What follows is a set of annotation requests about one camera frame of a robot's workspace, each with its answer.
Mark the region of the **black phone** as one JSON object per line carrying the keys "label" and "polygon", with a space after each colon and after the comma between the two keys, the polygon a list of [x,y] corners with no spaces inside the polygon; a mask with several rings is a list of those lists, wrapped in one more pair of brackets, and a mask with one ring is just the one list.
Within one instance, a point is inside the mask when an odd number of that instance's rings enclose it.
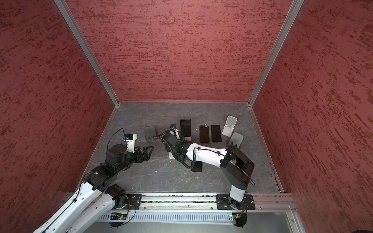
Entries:
{"label": "black phone", "polygon": [[211,140],[212,142],[222,142],[221,131],[219,125],[211,125]]}
{"label": "black phone", "polygon": [[181,119],[180,128],[183,137],[191,137],[191,119]]}

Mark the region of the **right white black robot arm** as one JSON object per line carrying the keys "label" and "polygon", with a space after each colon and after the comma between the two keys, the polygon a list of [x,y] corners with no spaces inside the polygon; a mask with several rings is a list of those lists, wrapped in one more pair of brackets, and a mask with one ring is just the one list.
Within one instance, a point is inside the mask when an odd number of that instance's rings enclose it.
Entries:
{"label": "right white black robot arm", "polygon": [[237,203],[242,202],[252,181],[254,162],[236,146],[210,148],[181,140],[176,135],[177,132],[170,130],[154,139],[161,140],[172,157],[188,169],[192,169],[198,162],[220,168],[231,184],[230,198]]}

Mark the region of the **purple case phone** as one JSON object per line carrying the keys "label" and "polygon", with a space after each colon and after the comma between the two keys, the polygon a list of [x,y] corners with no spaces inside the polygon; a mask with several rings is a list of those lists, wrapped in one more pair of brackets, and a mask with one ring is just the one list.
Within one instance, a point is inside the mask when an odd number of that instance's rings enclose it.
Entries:
{"label": "purple case phone", "polygon": [[203,163],[201,161],[196,161],[194,166],[191,168],[192,172],[202,172]]}

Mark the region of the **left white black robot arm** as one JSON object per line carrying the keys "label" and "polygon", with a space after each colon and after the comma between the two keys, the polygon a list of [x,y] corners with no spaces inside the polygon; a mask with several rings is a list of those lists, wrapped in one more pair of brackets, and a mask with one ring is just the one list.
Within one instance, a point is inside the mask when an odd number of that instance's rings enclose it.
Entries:
{"label": "left white black robot arm", "polygon": [[135,150],[130,152],[124,144],[108,149],[105,162],[89,172],[73,196],[35,231],[82,233],[114,207],[128,206],[125,190],[114,182],[118,175],[128,170],[133,163],[148,161],[153,149],[153,146],[135,147]]}

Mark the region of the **white phone stand front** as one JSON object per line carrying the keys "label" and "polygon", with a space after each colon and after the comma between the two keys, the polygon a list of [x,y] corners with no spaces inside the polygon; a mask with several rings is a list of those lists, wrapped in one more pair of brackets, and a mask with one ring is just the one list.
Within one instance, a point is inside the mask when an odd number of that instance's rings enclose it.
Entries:
{"label": "white phone stand front", "polygon": [[175,159],[174,156],[173,156],[173,154],[171,152],[169,152],[169,159],[170,160],[174,160]]}

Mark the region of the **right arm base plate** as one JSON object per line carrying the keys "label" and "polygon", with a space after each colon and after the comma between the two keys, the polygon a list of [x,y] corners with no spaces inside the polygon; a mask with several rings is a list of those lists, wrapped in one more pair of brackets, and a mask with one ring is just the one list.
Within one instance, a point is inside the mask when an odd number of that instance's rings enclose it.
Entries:
{"label": "right arm base plate", "polygon": [[255,210],[254,198],[245,194],[241,202],[233,200],[228,194],[216,195],[218,210]]}

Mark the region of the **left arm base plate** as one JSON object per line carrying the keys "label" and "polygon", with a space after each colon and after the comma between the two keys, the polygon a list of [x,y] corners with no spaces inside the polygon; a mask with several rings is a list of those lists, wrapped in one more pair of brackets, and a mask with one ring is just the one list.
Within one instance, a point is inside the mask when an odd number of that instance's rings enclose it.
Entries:
{"label": "left arm base plate", "polygon": [[136,209],[138,210],[141,204],[143,195],[142,194],[126,194],[124,209]]}

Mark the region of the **grey stand wooden base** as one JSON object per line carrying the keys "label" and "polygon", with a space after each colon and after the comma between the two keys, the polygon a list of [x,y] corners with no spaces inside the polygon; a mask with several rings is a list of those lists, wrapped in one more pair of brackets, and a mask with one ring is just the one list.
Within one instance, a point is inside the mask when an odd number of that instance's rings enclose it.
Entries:
{"label": "grey stand wooden base", "polygon": [[235,146],[237,147],[238,149],[241,147],[241,144],[243,142],[243,139],[244,139],[244,136],[237,133],[237,132],[234,132],[228,142],[228,146]]}

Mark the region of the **silver edged phone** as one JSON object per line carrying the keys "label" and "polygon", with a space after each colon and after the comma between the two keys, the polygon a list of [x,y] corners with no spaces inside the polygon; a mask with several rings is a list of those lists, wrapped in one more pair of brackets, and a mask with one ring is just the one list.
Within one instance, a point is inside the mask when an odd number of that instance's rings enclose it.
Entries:
{"label": "silver edged phone", "polygon": [[206,124],[200,125],[199,135],[200,135],[200,143],[209,143],[210,142],[209,126],[207,126]]}

